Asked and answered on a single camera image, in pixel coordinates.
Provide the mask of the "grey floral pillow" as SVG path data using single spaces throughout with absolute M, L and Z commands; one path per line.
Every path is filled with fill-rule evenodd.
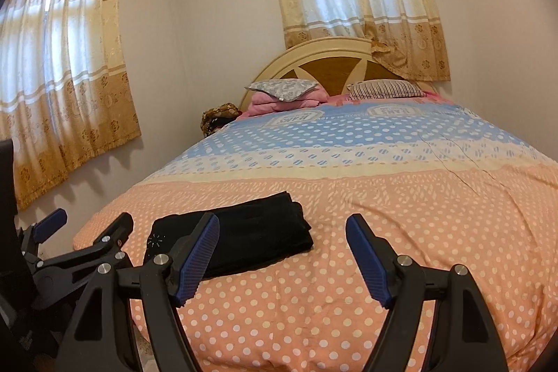
M 292 102 L 315 89 L 317 85 L 317 81 L 309 79 L 266 79 L 253 82 L 246 89 L 253 92 L 264 92 L 282 102 Z

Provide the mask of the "brown patterned bundle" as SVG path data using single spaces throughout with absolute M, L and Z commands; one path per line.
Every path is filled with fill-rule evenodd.
M 225 103 L 217 108 L 211 108 L 202 113 L 201 130 L 204 137 L 208 137 L 226 124 L 235 121 L 242 115 L 242 111 L 232 103 Z

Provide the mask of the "cream wooden headboard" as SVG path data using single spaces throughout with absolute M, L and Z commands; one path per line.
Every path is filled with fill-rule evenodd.
M 286 78 L 315 80 L 329 95 L 345 95 L 350 100 L 347 89 L 350 84 L 371 79 L 406 80 L 372 56 L 369 40 L 348 37 L 327 37 L 298 44 L 272 60 L 255 80 Z M 428 82 L 406 81 L 416 84 L 425 96 L 436 92 Z

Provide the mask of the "black pants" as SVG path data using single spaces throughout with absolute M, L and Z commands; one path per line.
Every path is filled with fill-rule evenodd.
M 266 268 L 313 247 L 303 207 L 288 192 L 210 212 L 220 228 L 205 280 Z

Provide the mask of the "striped pillow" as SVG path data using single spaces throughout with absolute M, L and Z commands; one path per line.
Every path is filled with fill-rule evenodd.
M 414 83 L 400 79 L 371 79 L 347 86 L 352 100 L 425 97 Z

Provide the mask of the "gold curtain side window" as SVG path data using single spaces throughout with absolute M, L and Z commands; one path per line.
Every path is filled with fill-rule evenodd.
M 14 146 L 21 210 L 87 161 L 141 135 L 119 0 L 6 0 L 1 136 Z

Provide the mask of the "pink blue polka-dot bedspread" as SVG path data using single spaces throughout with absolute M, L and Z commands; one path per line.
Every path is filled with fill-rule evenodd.
M 466 108 L 429 98 L 323 105 L 240 120 L 114 199 L 75 236 L 89 246 L 122 212 L 141 264 L 152 223 L 278 192 L 299 202 L 313 248 L 202 283 L 179 311 L 206 371 L 359 371 L 385 319 L 345 223 L 419 264 L 465 265 L 510 370 L 557 329 L 557 164 Z

